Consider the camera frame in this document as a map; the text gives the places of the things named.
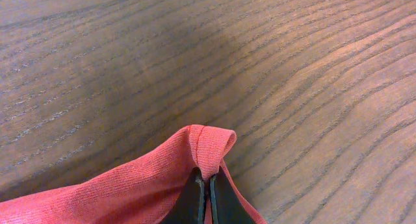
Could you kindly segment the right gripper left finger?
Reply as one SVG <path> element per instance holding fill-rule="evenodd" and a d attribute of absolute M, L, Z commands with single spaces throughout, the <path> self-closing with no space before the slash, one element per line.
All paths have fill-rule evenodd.
<path fill-rule="evenodd" d="M 204 224 L 205 182 L 199 168 L 193 168 L 177 201 L 161 224 Z"/>

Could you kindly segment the red soccer t-shirt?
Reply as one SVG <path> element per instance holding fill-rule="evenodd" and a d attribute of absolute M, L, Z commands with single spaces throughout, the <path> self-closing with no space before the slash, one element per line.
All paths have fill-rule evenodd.
<path fill-rule="evenodd" d="M 159 223 L 191 170 L 204 181 L 220 169 L 236 142 L 233 130 L 189 125 L 154 150 L 84 183 L 1 203 L 2 223 Z"/>

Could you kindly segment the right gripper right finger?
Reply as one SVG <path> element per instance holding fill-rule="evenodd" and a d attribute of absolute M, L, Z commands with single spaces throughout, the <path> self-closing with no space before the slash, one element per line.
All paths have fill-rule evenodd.
<path fill-rule="evenodd" d="M 255 224 L 239 201 L 222 167 L 209 182 L 213 224 Z"/>

